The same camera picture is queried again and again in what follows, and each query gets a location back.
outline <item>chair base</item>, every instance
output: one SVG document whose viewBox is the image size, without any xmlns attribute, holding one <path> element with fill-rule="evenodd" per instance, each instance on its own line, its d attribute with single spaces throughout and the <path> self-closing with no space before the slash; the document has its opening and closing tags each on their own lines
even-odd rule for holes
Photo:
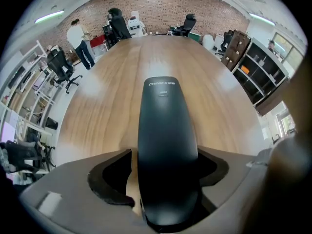
<svg viewBox="0 0 312 234">
<path fill-rule="evenodd" d="M 67 85 L 66 85 L 66 93 L 67 93 L 67 94 L 69 94 L 68 89 L 69 89 L 70 85 L 74 84 L 74 85 L 76 85 L 76 86 L 79 86 L 78 83 L 75 83 L 75 82 L 74 82 L 74 81 L 75 81 L 76 79 L 78 79 L 79 77 L 82 78 L 83 76 L 77 76 L 77 77 L 75 77 L 75 78 L 73 78 L 73 79 L 68 80 Z"/>
</svg>

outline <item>white chair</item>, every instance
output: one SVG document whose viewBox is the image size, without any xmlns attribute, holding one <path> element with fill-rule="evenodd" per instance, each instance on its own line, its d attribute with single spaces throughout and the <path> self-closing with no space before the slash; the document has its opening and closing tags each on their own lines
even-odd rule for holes
<svg viewBox="0 0 312 234">
<path fill-rule="evenodd" d="M 204 35 L 203 47 L 207 50 L 212 50 L 214 48 L 215 42 L 211 35 Z"/>
</svg>

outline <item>desk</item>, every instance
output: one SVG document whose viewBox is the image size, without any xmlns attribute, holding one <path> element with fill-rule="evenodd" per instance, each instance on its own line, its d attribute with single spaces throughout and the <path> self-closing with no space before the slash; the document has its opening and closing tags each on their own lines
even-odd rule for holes
<svg viewBox="0 0 312 234">
<path fill-rule="evenodd" d="M 200 44 L 175 36 L 122 40 L 80 83 L 58 139 L 57 165 L 137 147 L 144 81 L 176 77 L 197 144 L 256 155 L 264 139 L 256 111 L 231 72 Z"/>
</svg>

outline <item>person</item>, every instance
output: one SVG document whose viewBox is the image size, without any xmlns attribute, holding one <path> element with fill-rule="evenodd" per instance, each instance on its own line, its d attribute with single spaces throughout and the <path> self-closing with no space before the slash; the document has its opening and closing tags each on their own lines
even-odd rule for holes
<svg viewBox="0 0 312 234">
<path fill-rule="evenodd" d="M 55 45 L 55 46 L 49 45 L 47 47 L 47 54 L 53 53 L 53 56 L 55 56 L 60 50 L 62 50 L 62 48 L 59 47 L 58 45 Z M 74 72 L 73 64 L 69 60 L 66 60 L 66 61 L 67 62 L 65 66 L 63 67 L 64 72 L 66 72 L 67 70 Z"/>
<path fill-rule="evenodd" d="M 276 55 L 276 52 L 275 52 L 275 50 L 274 50 L 274 47 L 275 47 L 275 42 L 274 42 L 273 40 L 270 40 L 270 41 L 269 41 L 268 49 L 269 49 L 273 54 Z"/>
<path fill-rule="evenodd" d="M 72 45 L 74 50 L 76 51 L 78 57 L 82 61 L 83 65 L 87 70 L 90 69 L 90 66 L 94 66 L 94 61 L 92 59 L 92 56 L 90 55 L 87 45 L 83 39 L 84 32 L 80 25 L 77 25 L 76 20 L 72 21 L 71 27 L 67 31 L 67 40 Z"/>
<path fill-rule="evenodd" d="M 92 58 L 94 59 L 94 53 L 93 53 L 93 50 L 92 50 L 91 45 L 90 45 L 90 33 L 89 33 L 89 31 L 87 30 L 86 26 L 84 26 L 83 24 L 80 23 L 80 20 L 79 20 L 79 19 L 76 19 L 76 22 L 77 22 L 77 25 L 80 25 L 80 27 L 81 27 L 82 30 L 83 30 L 83 33 L 84 33 L 84 36 L 83 36 L 84 42 L 86 43 L 86 45 L 87 45 L 87 47 L 88 47 L 88 50 L 89 50 L 90 55 L 91 55 Z"/>
</svg>

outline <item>jeans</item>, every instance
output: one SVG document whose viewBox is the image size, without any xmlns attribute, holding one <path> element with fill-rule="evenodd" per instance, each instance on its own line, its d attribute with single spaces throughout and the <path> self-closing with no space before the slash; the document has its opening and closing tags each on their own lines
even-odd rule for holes
<svg viewBox="0 0 312 234">
<path fill-rule="evenodd" d="M 88 61 L 86 60 L 86 58 L 84 57 L 83 54 L 85 54 L 85 56 L 88 58 L 90 64 L 91 64 L 91 67 L 94 66 L 94 61 L 88 51 L 88 48 L 87 48 L 87 45 L 84 41 L 81 41 L 81 44 L 78 46 L 77 49 L 75 49 L 78 57 L 80 58 L 80 60 L 82 61 L 83 65 L 85 66 L 86 69 L 90 69 L 90 65 L 88 63 Z"/>
</svg>

